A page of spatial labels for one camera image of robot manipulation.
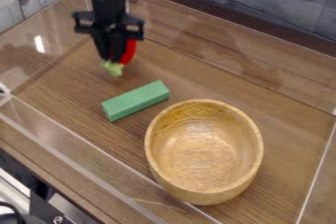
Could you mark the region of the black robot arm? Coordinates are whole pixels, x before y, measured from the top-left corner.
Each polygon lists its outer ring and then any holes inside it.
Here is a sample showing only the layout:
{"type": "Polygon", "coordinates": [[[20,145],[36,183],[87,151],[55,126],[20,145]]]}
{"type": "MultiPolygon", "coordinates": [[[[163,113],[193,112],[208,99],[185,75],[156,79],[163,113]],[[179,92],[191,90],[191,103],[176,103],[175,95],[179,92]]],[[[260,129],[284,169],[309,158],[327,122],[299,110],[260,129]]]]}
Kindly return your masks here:
{"type": "Polygon", "coordinates": [[[91,11],[72,13],[73,29],[92,36],[103,60],[127,65],[144,40],[144,20],[127,11],[127,0],[91,2],[91,11]]]}

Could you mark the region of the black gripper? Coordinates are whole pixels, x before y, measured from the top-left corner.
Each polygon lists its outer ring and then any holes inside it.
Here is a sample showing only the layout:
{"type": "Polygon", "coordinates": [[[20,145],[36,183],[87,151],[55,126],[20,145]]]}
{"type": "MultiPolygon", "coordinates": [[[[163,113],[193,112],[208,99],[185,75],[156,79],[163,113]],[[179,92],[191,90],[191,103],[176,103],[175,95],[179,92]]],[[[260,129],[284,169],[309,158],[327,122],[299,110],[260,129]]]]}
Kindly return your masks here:
{"type": "Polygon", "coordinates": [[[144,39],[144,21],[127,13],[125,0],[92,0],[92,11],[72,13],[75,31],[93,34],[100,57],[119,62],[127,51],[127,39],[144,39]],[[120,31],[109,36],[103,32],[120,31]]]}

